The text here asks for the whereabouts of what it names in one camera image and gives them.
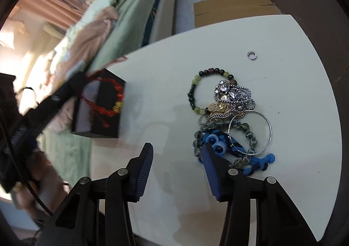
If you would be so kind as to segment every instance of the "brown bead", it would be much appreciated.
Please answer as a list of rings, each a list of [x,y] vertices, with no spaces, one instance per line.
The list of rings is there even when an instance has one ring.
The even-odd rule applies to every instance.
[[[238,82],[237,82],[236,80],[234,80],[234,79],[231,79],[231,80],[229,81],[229,84],[230,84],[230,85],[238,85]]]

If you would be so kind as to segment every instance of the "red string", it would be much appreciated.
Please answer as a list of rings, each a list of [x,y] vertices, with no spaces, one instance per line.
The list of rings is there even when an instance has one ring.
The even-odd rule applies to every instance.
[[[108,63],[104,68],[107,68],[107,67],[109,67],[112,64],[120,63],[120,62],[123,62],[123,61],[126,61],[126,60],[128,60],[128,58],[126,56],[120,57],[120,58],[118,58],[118,59]],[[117,96],[118,101],[122,102],[123,101],[123,87],[120,84],[118,84],[114,79],[99,77],[99,74],[102,71],[103,71],[103,69],[95,71],[95,72],[91,73],[90,75],[88,75],[88,82],[87,83],[90,83],[90,82],[92,82],[94,80],[98,80],[100,82],[110,82],[110,83],[112,83],[113,86],[114,86],[114,89],[117,91],[117,95],[116,96]],[[103,127],[109,128],[110,125],[105,120],[102,119],[101,115],[106,115],[108,117],[113,117],[114,115],[117,114],[117,112],[115,112],[113,110],[107,110],[104,107],[98,106],[94,102],[87,100],[83,96],[82,93],[80,94],[80,98],[85,100],[86,103],[91,107],[91,110],[94,112],[95,115],[97,115],[97,117],[102,122]]]

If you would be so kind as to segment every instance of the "pink curtain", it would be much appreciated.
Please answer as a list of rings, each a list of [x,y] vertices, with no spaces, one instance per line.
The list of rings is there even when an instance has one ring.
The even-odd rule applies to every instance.
[[[17,6],[62,29],[77,23],[87,9],[79,0],[20,0]]]

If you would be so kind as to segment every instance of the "white table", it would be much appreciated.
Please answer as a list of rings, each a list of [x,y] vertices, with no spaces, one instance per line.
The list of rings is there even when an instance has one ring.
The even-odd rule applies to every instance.
[[[247,52],[258,57],[251,61]],[[130,204],[133,230],[166,246],[219,244],[225,203],[211,194],[205,171],[193,155],[198,116],[187,93],[200,70],[222,68],[248,87],[255,110],[268,117],[273,139],[267,153],[276,162],[254,178],[274,176],[320,240],[336,200],[342,140],[336,101],[312,44],[290,15],[222,22],[172,36],[128,55],[110,67],[124,79],[125,102],[119,139],[96,139],[93,179],[109,176],[154,146],[154,161],[144,196]],[[219,76],[203,78],[197,105],[213,102]],[[260,143],[264,122],[246,118]],[[234,137],[246,147],[243,135]]]

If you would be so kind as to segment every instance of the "blue evil eye bead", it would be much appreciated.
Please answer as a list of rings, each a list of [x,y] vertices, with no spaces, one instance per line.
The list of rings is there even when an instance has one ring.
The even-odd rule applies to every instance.
[[[226,153],[226,145],[222,141],[216,142],[212,146],[212,148],[216,152],[217,155],[223,155]]]
[[[206,138],[206,143],[210,143],[211,145],[214,145],[216,142],[219,142],[219,138],[217,135],[215,134],[210,134],[207,138]]]

